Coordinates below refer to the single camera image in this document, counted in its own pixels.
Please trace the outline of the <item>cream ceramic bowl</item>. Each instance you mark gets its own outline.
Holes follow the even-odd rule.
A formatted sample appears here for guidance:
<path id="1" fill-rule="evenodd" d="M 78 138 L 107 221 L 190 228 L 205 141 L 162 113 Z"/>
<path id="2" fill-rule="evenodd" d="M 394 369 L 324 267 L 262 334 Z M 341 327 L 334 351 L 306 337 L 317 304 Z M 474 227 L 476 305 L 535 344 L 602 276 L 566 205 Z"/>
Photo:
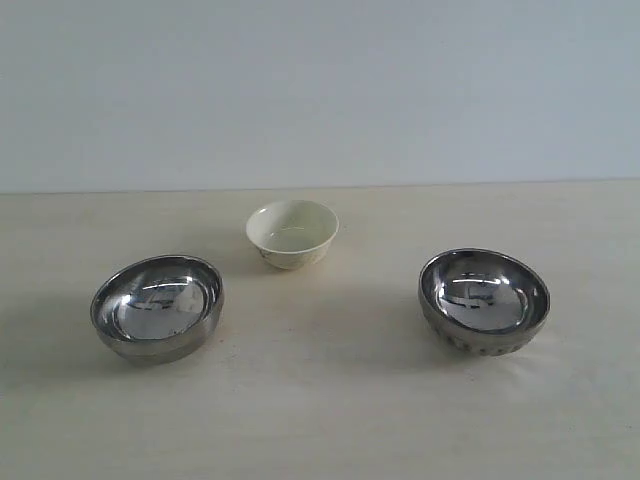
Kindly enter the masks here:
<path id="1" fill-rule="evenodd" d="M 321 261 L 339 231 L 329 207 L 310 200 L 279 200 L 260 207 L 245 233 L 260 257 L 281 270 L 297 270 Z"/>

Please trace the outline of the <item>ribbed steel bowl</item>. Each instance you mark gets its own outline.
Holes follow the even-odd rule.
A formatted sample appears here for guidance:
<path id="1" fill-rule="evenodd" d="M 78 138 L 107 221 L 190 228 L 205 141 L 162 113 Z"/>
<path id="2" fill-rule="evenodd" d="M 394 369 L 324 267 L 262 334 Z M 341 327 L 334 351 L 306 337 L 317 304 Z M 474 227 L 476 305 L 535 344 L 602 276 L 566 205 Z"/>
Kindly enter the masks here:
<path id="1" fill-rule="evenodd" d="M 418 298 L 436 335 L 476 356 L 523 348 L 550 311 L 548 288 L 533 269 L 480 248 L 453 249 L 430 259 L 418 278 Z"/>

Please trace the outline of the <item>smooth steel bowl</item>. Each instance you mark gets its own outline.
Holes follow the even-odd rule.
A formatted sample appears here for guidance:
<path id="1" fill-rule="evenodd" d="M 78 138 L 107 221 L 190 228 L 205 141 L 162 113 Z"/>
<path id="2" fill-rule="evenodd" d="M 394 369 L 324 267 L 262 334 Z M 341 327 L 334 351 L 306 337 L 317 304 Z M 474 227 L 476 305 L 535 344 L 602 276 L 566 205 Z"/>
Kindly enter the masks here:
<path id="1" fill-rule="evenodd" d="M 180 360 L 203 346 L 224 305 L 219 271 L 194 256 L 161 255 L 118 271 L 94 295 L 90 318 L 111 351 L 137 365 Z"/>

